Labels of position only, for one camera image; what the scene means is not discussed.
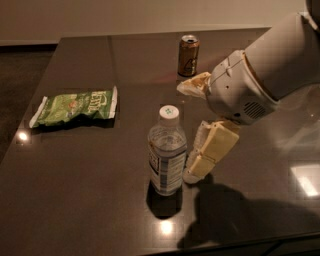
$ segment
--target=brown tabletop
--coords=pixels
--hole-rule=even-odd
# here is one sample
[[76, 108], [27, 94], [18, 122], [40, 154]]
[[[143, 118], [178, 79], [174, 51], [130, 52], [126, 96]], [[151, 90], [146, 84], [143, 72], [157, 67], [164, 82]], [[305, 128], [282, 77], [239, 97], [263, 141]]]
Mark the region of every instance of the brown tabletop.
[[[197, 32], [198, 72], [264, 31]], [[176, 91], [182, 35], [60, 41], [17, 131], [29, 141], [16, 135], [0, 165], [1, 255], [143, 255], [320, 231], [320, 124], [308, 114], [315, 87], [243, 127], [204, 181], [166, 199], [149, 187], [146, 138], [159, 107], [182, 111], [188, 151], [200, 122], [216, 118], [204, 100]], [[113, 85], [114, 122], [28, 129], [44, 95]]]

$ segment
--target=green chip bag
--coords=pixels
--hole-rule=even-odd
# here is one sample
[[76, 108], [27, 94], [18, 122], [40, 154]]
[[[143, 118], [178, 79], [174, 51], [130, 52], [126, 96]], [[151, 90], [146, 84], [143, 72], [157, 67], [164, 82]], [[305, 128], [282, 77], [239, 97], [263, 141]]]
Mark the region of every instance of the green chip bag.
[[45, 96], [29, 126], [35, 128], [39, 125], [62, 125], [80, 115], [91, 119], [114, 118], [117, 97], [116, 87], [106, 91]]

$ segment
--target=floor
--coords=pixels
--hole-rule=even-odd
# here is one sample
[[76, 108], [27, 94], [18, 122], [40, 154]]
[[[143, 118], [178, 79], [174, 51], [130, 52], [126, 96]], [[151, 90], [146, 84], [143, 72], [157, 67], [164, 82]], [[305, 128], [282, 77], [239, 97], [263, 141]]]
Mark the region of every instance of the floor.
[[0, 163], [54, 49], [0, 47]]

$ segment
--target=can lid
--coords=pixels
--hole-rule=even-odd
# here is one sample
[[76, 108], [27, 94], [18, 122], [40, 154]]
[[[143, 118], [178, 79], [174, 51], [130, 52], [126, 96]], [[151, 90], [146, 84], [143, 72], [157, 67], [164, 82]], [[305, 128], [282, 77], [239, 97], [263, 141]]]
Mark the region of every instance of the can lid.
[[182, 38], [182, 41], [193, 44], [199, 41], [199, 39], [195, 35], [184, 35]]
[[179, 124], [179, 109], [172, 105], [163, 106], [160, 111], [160, 123], [164, 126], [176, 126]]

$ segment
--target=water bottle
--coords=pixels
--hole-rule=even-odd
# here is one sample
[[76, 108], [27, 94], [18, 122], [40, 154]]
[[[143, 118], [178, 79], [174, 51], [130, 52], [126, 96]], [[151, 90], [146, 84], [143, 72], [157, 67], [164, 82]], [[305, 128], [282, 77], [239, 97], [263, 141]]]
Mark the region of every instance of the water bottle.
[[187, 140], [179, 124], [179, 109], [166, 105], [148, 134], [151, 183], [162, 196], [173, 195], [182, 184]]

